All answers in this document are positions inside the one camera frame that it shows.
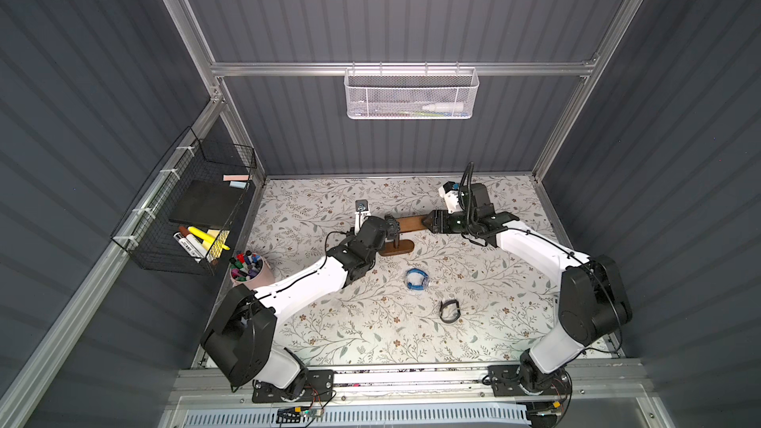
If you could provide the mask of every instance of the electrical wire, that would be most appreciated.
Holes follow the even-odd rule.
[[[327,392],[317,393],[317,399],[319,400],[319,396],[320,396],[320,395],[325,395],[325,394],[327,394],[327,393],[332,393],[333,395],[331,395],[331,396],[330,396],[330,398],[328,399],[328,401],[326,401],[326,402],[325,402],[325,404],[322,404],[322,401],[320,400],[320,404],[319,404],[319,407],[320,407],[322,410],[325,410],[325,407],[327,407],[327,406],[328,406],[328,404],[329,404],[331,401],[333,401],[333,399],[336,397],[336,395],[338,395],[338,392],[336,392],[335,390],[328,390]],[[314,404],[314,396],[315,396],[315,395],[312,395],[312,404]],[[306,424],[306,426],[304,426],[304,428],[307,428],[307,426],[309,426],[310,424],[314,423],[314,421],[315,421],[315,420],[316,420],[316,418],[315,418],[315,417],[312,417],[312,419],[311,419],[311,420],[309,420],[309,423],[307,423],[307,424]]]
[[[563,408],[563,411],[561,412],[560,416],[557,417],[557,420],[555,420],[555,424],[553,425],[553,428],[555,426],[559,425],[561,421],[563,421],[563,418],[566,417],[566,414],[568,413],[568,408],[571,407],[571,396],[573,395],[573,381],[571,380],[571,375],[568,373],[566,369],[563,369],[563,373],[566,374],[566,377],[568,378],[568,403],[566,404],[566,407]]]
[[[338,230],[334,230],[332,232],[328,232],[328,234],[325,235],[325,243],[323,244],[323,248],[325,248],[325,261],[323,261],[323,263],[319,266],[318,270],[323,269],[323,267],[325,266],[325,263],[328,262],[328,238],[330,238],[330,235],[332,235],[333,233],[341,233],[342,235],[347,234],[347,232],[339,232]]]
[[[517,229],[517,228],[507,228],[507,229],[509,229],[509,230],[515,230],[516,232],[526,233],[527,235],[535,236],[538,239],[542,239],[545,242],[550,243],[552,246],[556,247],[561,252],[566,253],[569,258],[575,259],[576,262],[578,262],[581,265],[581,269],[584,270],[587,274],[589,274],[590,276],[592,276],[595,279],[595,281],[597,282],[597,285],[603,291],[603,294],[605,295],[605,298],[608,299],[608,303],[610,304],[610,308],[614,310],[614,315],[616,315],[616,323],[618,323],[618,326],[619,326],[619,335],[620,335],[620,337],[619,337],[619,347],[614,348],[614,350],[610,351],[610,352],[606,351],[606,350],[595,349],[594,347],[587,347],[587,348],[590,349],[590,350],[596,350],[597,352],[602,352],[602,353],[618,353],[618,351],[621,350],[621,347],[623,347],[623,332],[621,331],[621,326],[623,326],[623,324],[621,323],[621,318],[619,317],[618,311],[616,310],[616,305],[614,304],[613,298],[610,297],[610,294],[608,293],[608,290],[605,289],[605,285],[603,284],[602,281],[600,281],[600,278],[597,277],[595,272],[590,270],[589,268],[587,268],[587,264],[586,263],[582,263],[580,259],[576,258],[576,256],[574,255],[574,252],[569,252],[568,250],[566,250],[562,246],[560,246],[557,243],[553,242],[551,239],[548,239],[545,236],[540,235],[539,233],[534,233],[534,232],[531,232],[529,230],[523,230],[523,229]]]
[[[478,231],[479,230],[478,227],[475,226],[475,224],[476,224],[476,217],[475,217],[475,215],[473,215],[473,212],[475,211],[475,209],[473,209],[471,207],[471,205],[472,205],[471,184],[472,184],[472,174],[473,174],[473,168],[474,168],[474,166],[475,166],[475,164],[473,162],[469,162],[468,163],[468,165],[465,167],[465,172],[463,173],[463,176],[460,179],[460,186],[457,188],[457,201],[460,204],[460,208],[463,208],[465,210],[465,230],[466,231],[465,231],[465,233],[462,233],[462,237],[464,239],[468,240],[469,242],[475,244],[475,245],[487,246],[487,244],[485,244],[485,243],[482,244],[482,243],[476,242],[476,241],[474,241],[474,240],[472,240],[470,238],[467,238],[466,234],[470,234],[472,236],[475,236],[478,239],[486,239],[486,238],[489,238],[490,236],[497,235],[498,233],[506,232],[508,230],[514,230],[514,231],[523,232],[523,233],[526,233],[527,235],[532,235],[532,236],[535,236],[535,237],[537,237],[539,239],[542,239],[545,242],[550,243],[552,246],[556,247],[560,251],[566,253],[566,255],[569,258],[575,259],[576,262],[578,262],[581,265],[581,269],[595,279],[595,281],[597,282],[597,285],[600,287],[600,290],[602,290],[603,294],[605,295],[605,298],[607,298],[608,302],[610,303],[610,308],[613,309],[614,315],[616,316],[616,323],[618,324],[618,330],[619,330],[619,346],[618,347],[614,347],[613,350],[611,350],[611,351],[609,351],[609,350],[601,350],[601,349],[596,349],[594,347],[587,347],[587,349],[589,349],[589,350],[595,350],[596,352],[601,352],[601,353],[618,354],[619,350],[621,350],[621,347],[623,347],[623,329],[622,329],[623,324],[621,322],[621,318],[619,316],[618,310],[616,310],[616,305],[614,304],[614,300],[610,296],[610,294],[608,293],[608,290],[605,288],[605,285],[602,283],[602,281],[600,281],[600,278],[597,277],[597,275],[595,274],[594,271],[592,271],[590,268],[587,267],[587,264],[582,263],[580,259],[576,258],[576,256],[574,255],[574,252],[569,252],[567,249],[563,248],[561,245],[558,245],[557,243],[553,242],[552,240],[550,240],[548,238],[545,238],[543,235],[540,235],[539,233],[531,232],[529,230],[523,230],[523,229],[510,228],[510,227],[504,227],[503,226],[503,227],[498,228],[498,229],[493,229],[493,230],[491,230],[489,232],[482,232],[482,233],[480,233]],[[467,193],[466,193],[466,195],[467,195],[467,203],[465,204],[465,206],[463,206],[463,203],[465,203],[464,199],[463,199],[463,186],[465,186],[466,189],[467,189]],[[578,357],[579,355],[584,353],[585,350],[582,350],[579,354],[576,355],[576,357]]]

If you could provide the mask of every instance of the wire basket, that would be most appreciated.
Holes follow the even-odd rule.
[[[451,73],[357,74],[346,70],[351,119],[468,119],[478,91],[476,70]]]
[[[231,243],[237,241],[245,218],[245,215],[239,215],[239,210],[248,208],[253,197],[255,189],[251,178],[255,168],[251,147],[196,138],[191,146],[185,148],[172,169],[160,171],[166,173],[166,176],[153,197],[145,205],[128,210],[122,215],[111,234],[111,240],[129,253],[132,260],[145,270],[190,274],[215,274],[217,270],[225,271],[228,266],[226,261],[235,249]],[[198,180],[221,184],[225,174],[244,174],[250,178],[233,211],[220,229],[219,236],[204,254],[204,258],[196,261],[197,258],[174,239],[179,225],[170,222],[169,217],[191,182]],[[146,187],[144,184],[138,191],[130,209],[137,205]],[[138,213],[136,223],[130,224],[125,230],[125,223],[134,213]],[[231,249],[223,251],[223,244]]]

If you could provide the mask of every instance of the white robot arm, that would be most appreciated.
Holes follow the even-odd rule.
[[[461,233],[528,262],[560,287],[558,324],[520,357],[516,377],[527,393],[541,392],[558,371],[595,340],[632,318],[616,263],[574,252],[537,233],[509,212],[494,211],[483,184],[472,184],[472,162],[460,184],[447,182],[439,195],[447,213],[434,210],[423,223],[433,233]]]
[[[232,387],[253,378],[274,385],[286,397],[298,396],[307,369],[285,347],[272,345],[275,331],[300,309],[365,276],[376,252],[399,226],[377,216],[362,216],[361,228],[316,263],[275,284],[249,290],[236,286],[225,296],[201,339]]]

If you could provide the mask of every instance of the gray wall panel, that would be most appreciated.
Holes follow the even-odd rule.
[[[353,120],[338,77],[228,77],[268,175],[530,171],[578,79],[481,79],[466,120]]]
[[[621,0],[190,0],[217,61],[581,61]]]
[[[544,182],[680,426],[756,423],[759,57],[761,0],[646,0]]]
[[[0,0],[0,29],[4,392],[208,95],[161,0]],[[152,426],[217,283],[128,264],[27,426]]]

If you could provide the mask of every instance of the mounting plate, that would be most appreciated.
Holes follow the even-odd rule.
[[[330,396],[326,395],[329,395],[333,391],[333,376],[335,375],[336,373],[332,370],[309,370],[307,372],[306,385],[314,387],[314,389],[317,390],[317,393],[323,397],[324,403],[330,399]],[[288,403],[299,403],[302,401],[311,403],[312,391],[308,388],[304,389],[304,393],[300,397],[291,400],[287,398],[286,394],[280,388],[277,388],[271,383],[254,382],[251,403],[282,403],[283,401]]]

